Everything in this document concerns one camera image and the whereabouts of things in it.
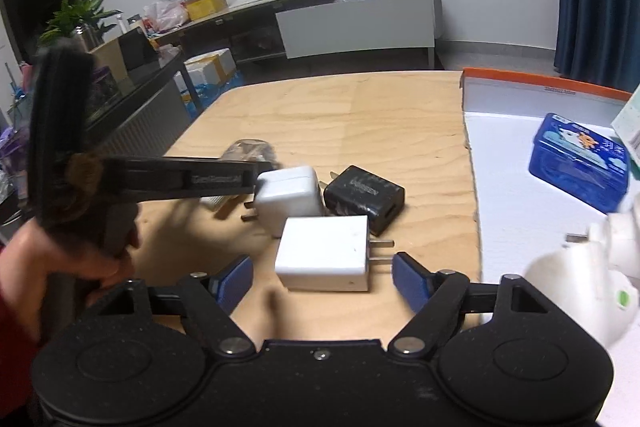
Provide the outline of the left hand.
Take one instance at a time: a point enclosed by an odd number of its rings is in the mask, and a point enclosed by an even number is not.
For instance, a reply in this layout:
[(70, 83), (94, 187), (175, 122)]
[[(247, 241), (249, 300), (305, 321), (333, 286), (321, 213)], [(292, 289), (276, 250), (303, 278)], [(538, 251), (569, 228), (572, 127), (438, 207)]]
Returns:
[(6, 309), (1, 320), (1, 352), (39, 339), (40, 308), (51, 274), (111, 288), (134, 275), (128, 249), (139, 246), (136, 227), (126, 235), (122, 252), (111, 257), (90, 243), (54, 239), (36, 220), (29, 220), (1, 253), (1, 301)]

